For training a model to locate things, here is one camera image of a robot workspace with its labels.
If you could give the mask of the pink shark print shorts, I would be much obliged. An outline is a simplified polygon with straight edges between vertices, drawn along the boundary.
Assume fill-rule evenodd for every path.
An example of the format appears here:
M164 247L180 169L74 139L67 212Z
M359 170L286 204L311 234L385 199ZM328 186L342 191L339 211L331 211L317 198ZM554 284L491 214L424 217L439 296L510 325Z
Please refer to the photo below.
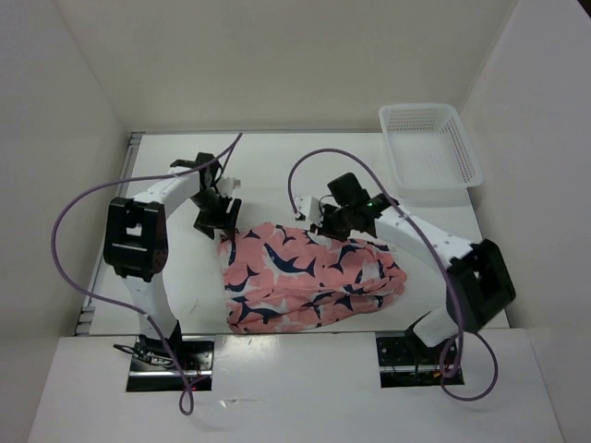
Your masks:
M300 332L372 314L392 305L407 281L387 245L271 222L220 235L217 253L236 334Z

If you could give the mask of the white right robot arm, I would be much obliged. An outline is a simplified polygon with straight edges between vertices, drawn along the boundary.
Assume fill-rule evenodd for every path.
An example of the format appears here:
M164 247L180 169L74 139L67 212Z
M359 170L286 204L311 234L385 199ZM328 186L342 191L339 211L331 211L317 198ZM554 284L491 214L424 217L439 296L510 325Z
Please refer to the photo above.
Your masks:
M460 330L480 331L516 298L500 248L489 239L474 243L447 233L386 193L372 198L352 173L332 180L328 188L333 205L314 197L295 199L297 214L314 233L341 241L353 231L366 233L402 248L445 281L445 305L407 329L404 348L412 361L425 363Z

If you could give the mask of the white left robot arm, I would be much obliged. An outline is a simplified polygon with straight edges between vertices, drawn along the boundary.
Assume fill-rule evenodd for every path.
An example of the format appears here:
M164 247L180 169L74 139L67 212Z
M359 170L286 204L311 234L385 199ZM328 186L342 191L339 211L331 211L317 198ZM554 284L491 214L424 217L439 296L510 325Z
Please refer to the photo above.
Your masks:
M185 355L180 323L163 283L167 219L190 200L198 208L194 229L211 240L220 235L234 239L241 200L233 193L239 187L238 179L223 176L213 155L200 153L194 161L171 163L168 174L148 189L110 202L103 259L141 310L137 353L163 368L177 367Z

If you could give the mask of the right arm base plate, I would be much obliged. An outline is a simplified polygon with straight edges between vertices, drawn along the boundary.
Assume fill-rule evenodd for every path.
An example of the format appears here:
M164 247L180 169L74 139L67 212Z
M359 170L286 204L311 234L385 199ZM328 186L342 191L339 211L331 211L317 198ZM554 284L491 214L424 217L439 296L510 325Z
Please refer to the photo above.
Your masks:
M377 335L376 348L383 388L412 388L439 386L442 380L449 385L463 385L462 370L451 378L440 371L443 345L414 356L401 335Z

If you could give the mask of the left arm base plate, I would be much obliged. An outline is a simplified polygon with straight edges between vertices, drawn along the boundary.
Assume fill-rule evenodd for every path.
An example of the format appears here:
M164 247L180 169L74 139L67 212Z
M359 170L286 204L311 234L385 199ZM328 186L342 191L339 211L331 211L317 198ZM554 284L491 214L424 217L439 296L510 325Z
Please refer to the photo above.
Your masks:
M183 379L167 353L141 356L139 339L136 339L133 346L114 344L113 348L130 356L127 392L180 392L183 390ZM211 391L213 357L213 337L184 338L181 354L177 359L193 392Z

